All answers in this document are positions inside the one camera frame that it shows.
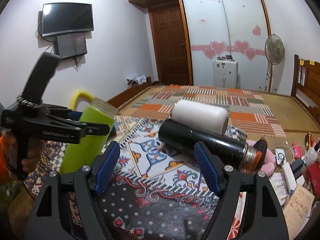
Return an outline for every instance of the orange sleeve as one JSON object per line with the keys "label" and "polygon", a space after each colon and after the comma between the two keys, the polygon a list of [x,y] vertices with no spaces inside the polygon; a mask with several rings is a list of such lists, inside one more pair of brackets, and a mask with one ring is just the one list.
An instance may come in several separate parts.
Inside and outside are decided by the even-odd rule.
{"label": "orange sleeve", "polygon": [[7,161],[2,151],[2,137],[0,138],[0,185],[6,184],[11,181],[9,177],[9,169]]}

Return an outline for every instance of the standing fan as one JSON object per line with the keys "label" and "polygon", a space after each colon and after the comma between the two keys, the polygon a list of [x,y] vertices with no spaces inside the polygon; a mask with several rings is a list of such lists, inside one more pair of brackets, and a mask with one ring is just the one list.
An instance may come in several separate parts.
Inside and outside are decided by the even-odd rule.
{"label": "standing fan", "polygon": [[[284,46],[279,36],[275,34],[270,35],[266,40],[264,50],[266,53],[267,60],[271,65],[271,71],[272,71],[272,67],[275,65],[279,65],[284,58]],[[269,73],[269,66],[268,66],[268,72],[267,72],[265,91],[267,91],[268,78],[272,79],[272,75],[269,76],[268,73]]]}

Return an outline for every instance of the white bottle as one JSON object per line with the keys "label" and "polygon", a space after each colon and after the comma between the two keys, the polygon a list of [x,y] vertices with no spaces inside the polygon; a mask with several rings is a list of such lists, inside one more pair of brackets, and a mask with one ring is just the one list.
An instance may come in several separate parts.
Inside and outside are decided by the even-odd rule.
{"label": "white bottle", "polygon": [[318,150],[319,150],[319,143],[308,150],[306,157],[304,159],[307,166],[310,166],[316,162],[319,156]]}

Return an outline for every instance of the metal screw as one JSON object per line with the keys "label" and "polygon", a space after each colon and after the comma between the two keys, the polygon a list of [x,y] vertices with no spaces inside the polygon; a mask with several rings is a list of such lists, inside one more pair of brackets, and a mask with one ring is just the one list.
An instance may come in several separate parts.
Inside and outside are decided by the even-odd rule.
{"label": "metal screw", "polygon": [[224,169],[225,169],[226,171],[229,171],[229,172],[233,171],[233,167],[230,166],[230,165],[224,166]]}
{"label": "metal screw", "polygon": [[82,168],[81,168],[82,171],[88,171],[88,170],[90,170],[90,169],[91,169],[91,167],[90,167],[89,165],[84,165],[84,166],[82,166]]}
{"label": "metal screw", "polygon": [[266,174],[263,171],[258,171],[258,176],[263,178]]}
{"label": "metal screw", "polygon": [[51,172],[49,173],[49,176],[50,176],[50,177],[55,177],[55,176],[57,176],[57,174],[58,174],[57,171],[51,171]]}

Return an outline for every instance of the frosted glass door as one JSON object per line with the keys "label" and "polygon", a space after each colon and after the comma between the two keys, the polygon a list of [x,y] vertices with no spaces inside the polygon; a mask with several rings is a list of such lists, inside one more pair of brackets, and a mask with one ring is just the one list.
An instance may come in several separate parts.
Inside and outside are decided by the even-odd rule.
{"label": "frosted glass door", "polygon": [[264,90],[268,70],[264,46],[268,29],[261,0],[223,0],[223,3],[231,54],[239,62],[240,88]]}
{"label": "frosted glass door", "polygon": [[191,45],[193,83],[214,86],[213,60],[230,54],[222,0],[183,0]]}

